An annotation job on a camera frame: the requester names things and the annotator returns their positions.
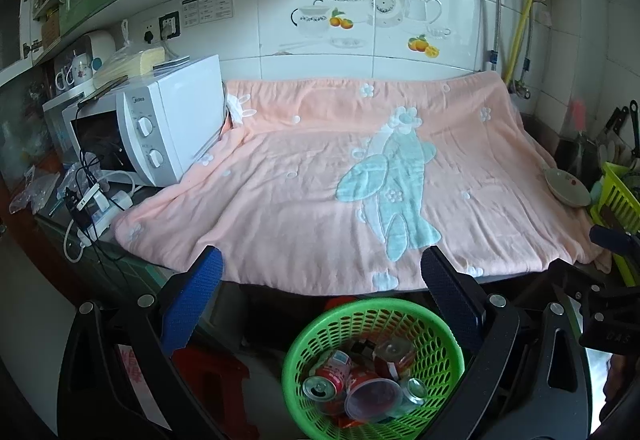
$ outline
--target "white bowl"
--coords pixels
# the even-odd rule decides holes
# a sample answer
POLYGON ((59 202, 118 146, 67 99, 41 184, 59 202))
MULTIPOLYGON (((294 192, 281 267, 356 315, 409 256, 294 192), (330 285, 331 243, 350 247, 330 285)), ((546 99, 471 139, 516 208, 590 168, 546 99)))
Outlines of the white bowl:
POLYGON ((545 171, 545 178, 551 192, 563 204, 585 207, 591 203, 588 189, 571 173, 553 168, 545 171))

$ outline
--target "clear plastic cup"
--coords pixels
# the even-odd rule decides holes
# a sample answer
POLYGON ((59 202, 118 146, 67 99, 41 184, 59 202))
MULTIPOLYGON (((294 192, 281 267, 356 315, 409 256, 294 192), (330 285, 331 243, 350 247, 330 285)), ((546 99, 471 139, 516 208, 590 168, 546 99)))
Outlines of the clear plastic cup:
POLYGON ((344 401, 347 415, 362 423, 380 422, 402 401, 398 383, 388 378, 373 378, 357 385, 344 401))

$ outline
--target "screw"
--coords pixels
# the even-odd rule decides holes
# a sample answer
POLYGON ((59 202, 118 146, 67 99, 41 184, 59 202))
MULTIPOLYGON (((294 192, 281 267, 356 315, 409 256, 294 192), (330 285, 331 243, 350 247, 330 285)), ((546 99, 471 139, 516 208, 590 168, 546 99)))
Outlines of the screw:
POLYGON ((80 313, 86 315, 94 309, 94 304, 91 301, 85 301, 80 305, 80 313))
POLYGON ((138 306, 140 308, 148 308, 153 305, 155 298, 151 294, 143 294, 138 298, 138 306))
POLYGON ((551 305, 549 305, 549 308, 551 309, 551 312, 556 315, 564 314, 564 308, 562 308, 562 305, 560 305, 559 303, 551 303, 551 305))
POLYGON ((498 308, 504 308, 507 305, 507 300, 500 294, 492 294, 489 296, 489 303, 498 308))

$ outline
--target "pink blanket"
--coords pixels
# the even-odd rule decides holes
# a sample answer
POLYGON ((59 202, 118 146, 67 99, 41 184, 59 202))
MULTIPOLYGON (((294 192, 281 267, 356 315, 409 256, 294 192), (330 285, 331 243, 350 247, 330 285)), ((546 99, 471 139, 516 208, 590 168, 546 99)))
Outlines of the pink blanket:
POLYGON ((182 181, 127 211, 116 239, 184 271, 206 245, 223 279, 310 295, 424 287, 437 244, 473 276, 594 260, 585 211, 500 77, 231 81, 232 127, 182 181))

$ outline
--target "notice sign on wall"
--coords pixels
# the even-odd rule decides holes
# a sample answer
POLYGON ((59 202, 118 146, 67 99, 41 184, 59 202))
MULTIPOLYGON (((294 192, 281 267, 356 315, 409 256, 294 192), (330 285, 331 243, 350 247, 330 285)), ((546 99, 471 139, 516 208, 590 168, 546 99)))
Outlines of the notice sign on wall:
POLYGON ((182 0, 182 22, 184 27, 232 18, 232 0, 182 0))

